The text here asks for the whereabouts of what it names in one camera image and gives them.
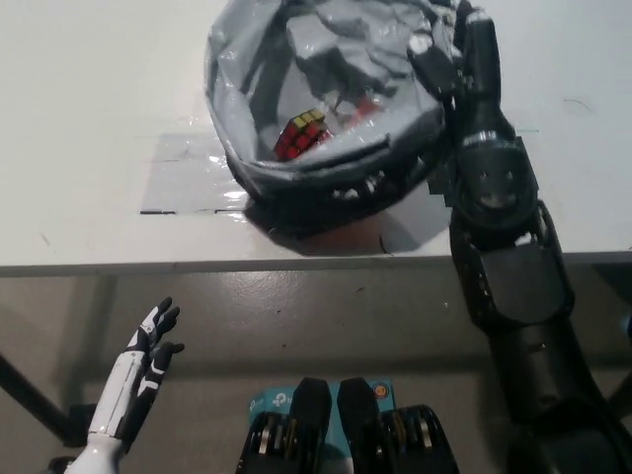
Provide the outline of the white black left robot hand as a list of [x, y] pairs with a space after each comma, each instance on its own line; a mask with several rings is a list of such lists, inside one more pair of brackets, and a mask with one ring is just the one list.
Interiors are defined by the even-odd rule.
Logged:
[[174, 329], [180, 308], [165, 298], [138, 325], [119, 354], [97, 404], [90, 435], [105, 435], [131, 445], [156, 399], [172, 357], [184, 346], [163, 343]]

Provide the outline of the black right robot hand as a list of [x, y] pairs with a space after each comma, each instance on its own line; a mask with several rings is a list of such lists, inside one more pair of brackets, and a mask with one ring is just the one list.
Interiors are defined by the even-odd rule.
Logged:
[[444, 105], [458, 145], [512, 143], [513, 126], [501, 107], [502, 78], [496, 28], [469, 1], [429, 2], [431, 28], [414, 33], [408, 59], [428, 92]]

